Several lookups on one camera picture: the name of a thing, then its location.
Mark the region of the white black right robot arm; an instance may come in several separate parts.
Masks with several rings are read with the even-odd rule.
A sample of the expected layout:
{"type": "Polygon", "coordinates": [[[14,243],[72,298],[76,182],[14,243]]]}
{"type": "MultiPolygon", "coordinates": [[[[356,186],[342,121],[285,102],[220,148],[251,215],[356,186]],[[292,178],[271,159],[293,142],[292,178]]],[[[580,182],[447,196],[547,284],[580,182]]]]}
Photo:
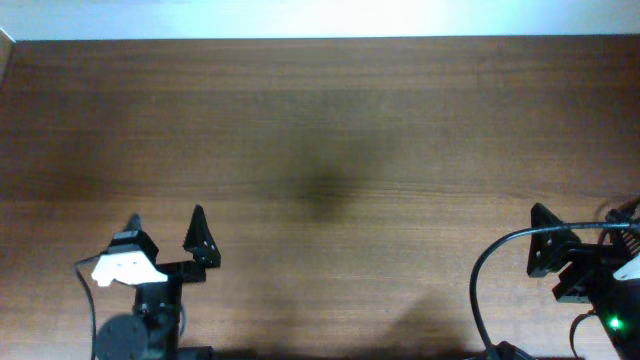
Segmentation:
{"type": "Polygon", "coordinates": [[[616,353],[622,359],[639,358],[639,275],[622,271],[639,258],[639,220],[635,208],[613,209],[605,221],[615,225],[601,232],[596,243],[584,243],[571,230],[550,228],[563,221],[544,205],[531,209],[531,225],[545,232],[531,236],[527,274],[543,278],[556,273],[552,289],[559,303],[592,306],[616,353]],[[629,223],[629,228],[619,228],[629,223]]]}

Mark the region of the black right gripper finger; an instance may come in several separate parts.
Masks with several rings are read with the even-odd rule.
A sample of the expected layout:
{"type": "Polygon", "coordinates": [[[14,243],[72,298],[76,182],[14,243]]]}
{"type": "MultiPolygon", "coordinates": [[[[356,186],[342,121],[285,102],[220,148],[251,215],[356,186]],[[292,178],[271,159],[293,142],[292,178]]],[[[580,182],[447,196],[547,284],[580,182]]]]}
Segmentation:
{"type": "MultiPolygon", "coordinates": [[[[608,222],[633,222],[638,220],[635,210],[610,210],[605,219],[608,222]]],[[[617,229],[609,232],[610,243],[629,260],[639,255],[639,231],[617,229]]]]}
{"type": "MultiPolygon", "coordinates": [[[[530,211],[532,227],[548,227],[563,224],[555,214],[541,203],[536,203],[530,211]]],[[[535,233],[531,236],[527,275],[543,278],[549,273],[560,271],[567,263],[565,255],[581,239],[571,230],[557,230],[535,233]]]]}

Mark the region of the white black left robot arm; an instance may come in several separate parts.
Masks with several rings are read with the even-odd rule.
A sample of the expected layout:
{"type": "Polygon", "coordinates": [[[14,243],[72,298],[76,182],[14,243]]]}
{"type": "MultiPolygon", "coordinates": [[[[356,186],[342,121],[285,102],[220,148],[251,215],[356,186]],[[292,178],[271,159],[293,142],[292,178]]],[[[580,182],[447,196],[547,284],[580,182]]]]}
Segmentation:
{"type": "Polygon", "coordinates": [[[91,278],[100,287],[117,282],[135,289],[129,314],[107,320],[97,331],[94,354],[99,359],[211,360],[210,346],[181,347],[186,322],[182,303],[185,285],[201,284],[206,272],[221,267],[221,253],[202,206],[194,207],[184,251],[190,260],[158,263],[159,249],[134,214],[98,256],[91,278]]]}

